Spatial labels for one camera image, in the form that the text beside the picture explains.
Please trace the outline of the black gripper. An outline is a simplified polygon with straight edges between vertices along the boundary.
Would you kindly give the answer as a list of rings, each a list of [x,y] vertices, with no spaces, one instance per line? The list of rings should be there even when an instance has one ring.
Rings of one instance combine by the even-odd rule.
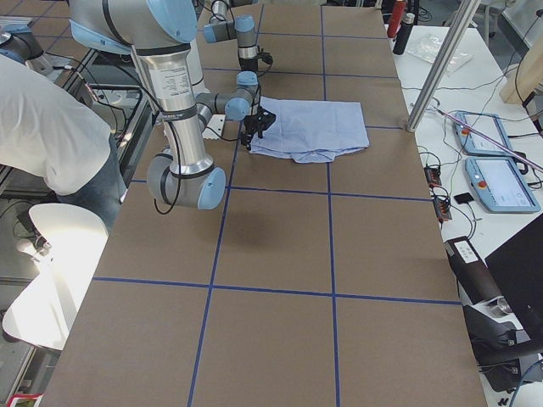
[[[274,113],[264,108],[258,108],[256,114],[244,118],[244,125],[239,138],[248,152],[252,151],[251,143],[254,136],[262,138],[263,132],[272,126],[276,118]]]
[[[239,47],[238,62],[242,71],[258,71],[259,61],[272,66],[273,57],[262,47]]]

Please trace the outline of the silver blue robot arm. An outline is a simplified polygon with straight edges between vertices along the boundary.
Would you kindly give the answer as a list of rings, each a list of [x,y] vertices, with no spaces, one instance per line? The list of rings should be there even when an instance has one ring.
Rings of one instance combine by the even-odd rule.
[[[210,17],[203,27],[208,43],[235,40],[240,69],[264,75],[273,65],[273,57],[257,43],[254,18],[249,14],[235,16],[233,9],[255,1],[211,1]]]
[[[260,105],[261,85],[256,73],[260,49],[251,16],[228,21],[225,11],[237,7],[227,1],[213,8],[204,27],[207,42],[235,38],[242,71],[230,93],[209,93],[202,83],[199,55],[194,45],[196,11],[190,1],[71,1],[70,28],[74,39],[97,51],[130,55],[137,83],[161,114],[168,149],[151,161],[149,191],[156,201],[214,209],[221,202],[226,174],[207,154],[203,133],[215,114],[241,121],[240,142],[248,147],[275,121]]]

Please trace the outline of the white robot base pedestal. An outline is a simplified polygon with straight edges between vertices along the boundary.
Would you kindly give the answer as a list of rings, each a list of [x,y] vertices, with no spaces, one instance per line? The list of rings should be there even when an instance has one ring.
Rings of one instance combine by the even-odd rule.
[[[163,99],[167,101],[165,117],[172,136],[182,148],[188,148],[204,138],[217,139],[222,123],[196,104],[196,97],[207,96],[201,68],[197,36],[197,17],[190,1],[165,2],[166,31],[173,49],[163,56],[162,67],[156,70],[162,77]]]

